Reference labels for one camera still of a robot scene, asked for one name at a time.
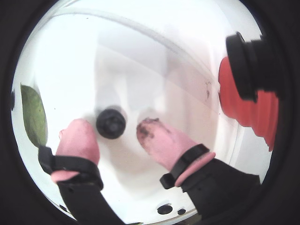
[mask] black wrist strap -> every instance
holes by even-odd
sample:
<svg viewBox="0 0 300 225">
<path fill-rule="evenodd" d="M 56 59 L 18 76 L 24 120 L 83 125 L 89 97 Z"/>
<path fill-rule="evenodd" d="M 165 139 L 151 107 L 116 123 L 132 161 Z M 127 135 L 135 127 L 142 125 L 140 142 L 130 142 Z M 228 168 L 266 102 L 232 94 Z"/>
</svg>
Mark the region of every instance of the black wrist strap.
<svg viewBox="0 0 300 225">
<path fill-rule="evenodd" d="M 165 189 L 170 189 L 175 186 L 176 180 L 179 176 L 203 154 L 209 152 L 210 150 L 206 148 L 203 144 L 198 144 L 189 150 L 187 150 L 175 163 L 173 169 L 164 174 L 159 180 Z"/>
<path fill-rule="evenodd" d="M 57 182 L 62 199 L 80 225 L 124 225 L 100 192 L 103 183 L 96 164 L 80 157 L 54 156 L 45 146 L 39 147 L 38 160 L 47 174 L 57 170 L 80 172 Z"/>
</svg>

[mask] black knob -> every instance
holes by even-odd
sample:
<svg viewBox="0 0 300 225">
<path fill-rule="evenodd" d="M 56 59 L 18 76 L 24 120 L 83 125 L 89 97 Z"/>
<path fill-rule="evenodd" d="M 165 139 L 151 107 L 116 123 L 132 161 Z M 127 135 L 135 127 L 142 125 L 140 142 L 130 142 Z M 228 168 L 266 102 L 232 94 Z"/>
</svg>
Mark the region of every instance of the black knob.
<svg viewBox="0 0 300 225">
<path fill-rule="evenodd" d="M 124 133 L 126 121 L 119 111 L 105 109 L 99 114 L 96 127 L 101 136 L 108 139 L 116 139 Z"/>
<path fill-rule="evenodd" d="M 172 212 L 172 210 L 173 210 L 173 208 L 171 205 L 163 205 L 157 209 L 157 212 L 160 215 L 165 215 L 165 214 Z"/>
<path fill-rule="evenodd" d="M 282 97 L 283 69 L 278 54 L 267 39 L 245 42 L 237 32 L 226 38 L 228 59 L 240 97 L 257 101 L 257 91 L 273 91 Z"/>
</svg>

